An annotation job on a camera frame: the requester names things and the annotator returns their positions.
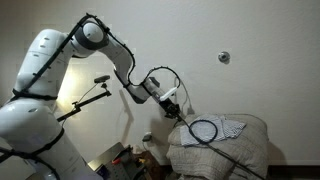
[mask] wall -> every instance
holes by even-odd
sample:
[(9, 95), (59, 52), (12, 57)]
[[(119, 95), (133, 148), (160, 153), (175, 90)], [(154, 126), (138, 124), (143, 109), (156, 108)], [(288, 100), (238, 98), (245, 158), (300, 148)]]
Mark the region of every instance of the wall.
[[(247, 113), (268, 124), (270, 164), (320, 164), (320, 2), (309, 1), (3, 1), (0, 8), (0, 103), (11, 87), (32, 39), (44, 28), (69, 32), (90, 12), (133, 49), (139, 82), (157, 65), (174, 68), (184, 81), (176, 102), (184, 114)], [(219, 63), (221, 51), (231, 54)], [(152, 99), (136, 105), (121, 90), (112, 64), (102, 54), (72, 59), (56, 113), (71, 110), (93, 85), (112, 75), (113, 95), (83, 108), (66, 123), (67, 134), (87, 161), (114, 143), (136, 144), (146, 131), (151, 151), (166, 163), (167, 134), (174, 122)], [(169, 73), (157, 74), (164, 88)], [(101, 92), (100, 88), (87, 97)]]

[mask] robotic arm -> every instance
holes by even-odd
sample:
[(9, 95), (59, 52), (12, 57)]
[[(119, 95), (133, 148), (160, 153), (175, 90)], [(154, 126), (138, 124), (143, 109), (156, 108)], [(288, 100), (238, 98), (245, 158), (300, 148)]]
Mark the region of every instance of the robotic arm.
[(4, 153), (0, 163), (17, 155), (27, 159), (47, 180), (102, 179), (86, 166), (52, 113), (71, 57), (86, 58), (96, 51), (113, 62), (116, 76), (136, 103), (142, 104), (152, 96), (167, 117), (179, 116), (179, 107), (168, 98), (177, 87), (164, 93), (148, 76), (134, 85), (130, 81), (135, 66), (133, 54), (96, 16), (87, 14), (70, 34), (43, 30), (31, 44), (17, 76), (14, 96), (0, 109), (0, 137), (13, 148), (0, 148)]

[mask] white wall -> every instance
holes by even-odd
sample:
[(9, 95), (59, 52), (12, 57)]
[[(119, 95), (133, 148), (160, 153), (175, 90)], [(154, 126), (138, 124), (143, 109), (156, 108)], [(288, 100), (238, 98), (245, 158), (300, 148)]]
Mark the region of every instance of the white wall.
[[(0, 103), (10, 97), (36, 34), (44, 28), (69, 32), (85, 12), (98, 15), (133, 49), (136, 82), (150, 68), (168, 65), (183, 79), (196, 113), (262, 118), (268, 124), (270, 164), (320, 164), (320, 1), (2, 1)], [(224, 50), (231, 54), (228, 65), (217, 60)], [(59, 108), (70, 111), (71, 102), (102, 74), (113, 75), (102, 54), (72, 59)], [(173, 85), (168, 74), (159, 74), (165, 88)], [(90, 161), (118, 141), (142, 147), (144, 132), (152, 131), (151, 150), (165, 163), (174, 122), (163, 118), (152, 99), (134, 104), (119, 91), (114, 75), (108, 85), (110, 98), (88, 105), (66, 123), (84, 158)], [(99, 92), (96, 88), (88, 97)], [(182, 105), (185, 99), (180, 88), (176, 100)]]

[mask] white cloth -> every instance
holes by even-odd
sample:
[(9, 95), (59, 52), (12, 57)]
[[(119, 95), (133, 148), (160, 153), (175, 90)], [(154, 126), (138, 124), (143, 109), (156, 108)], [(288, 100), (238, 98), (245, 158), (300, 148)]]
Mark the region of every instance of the white cloth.
[[(209, 141), (213, 138), (213, 136), (217, 133), (214, 141), (221, 141), (226, 138), (237, 138), (242, 129), (245, 127), (245, 123), (240, 123), (233, 120), (226, 120), (224, 116), (215, 116), (210, 114), (205, 114), (199, 116), (195, 119), (195, 121), (199, 120), (208, 120), (211, 121), (217, 127), (217, 132), (214, 126), (208, 122), (198, 122), (195, 123), (191, 128), (193, 133), (199, 137), (203, 141)], [(199, 144), (199, 142), (192, 137), (189, 132), (189, 128), (184, 125), (180, 127), (180, 137), (181, 137), (181, 144), (183, 146), (187, 145), (195, 145)]]

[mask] cloth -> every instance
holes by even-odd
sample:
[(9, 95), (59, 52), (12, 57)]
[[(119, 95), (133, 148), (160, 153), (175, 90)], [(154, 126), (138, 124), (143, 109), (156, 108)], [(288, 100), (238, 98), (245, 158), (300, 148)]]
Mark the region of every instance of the cloth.
[[(251, 115), (224, 115), (245, 123), (246, 127), (236, 139), (213, 141), (211, 146), (228, 153), (233, 159), (249, 167), (252, 171), (265, 177), (268, 168), (267, 126), (259, 118)], [(198, 116), (187, 116), (188, 123)], [(257, 178), (235, 167), (232, 162), (202, 145), (184, 147), (181, 144), (180, 128), (176, 127), (169, 135), (170, 147), (167, 157), (176, 173), (191, 179), (250, 179)]]
[[(193, 133), (205, 142), (212, 139), (216, 133), (217, 136), (215, 137), (214, 141), (221, 141), (226, 138), (237, 138), (246, 125), (245, 123), (226, 120), (225, 116), (216, 116), (210, 114), (197, 117), (195, 122), (199, 120), (208, 120), (217, 127), (217, 129), (215, 129), (214, 126), (208, 122), (197, 122), (191, 127)], [(189, 128), (186, 125), (180, 127), (180, 135), (181, 144), (183, 146), (199, 144), (199, 142), (190, 134)]]

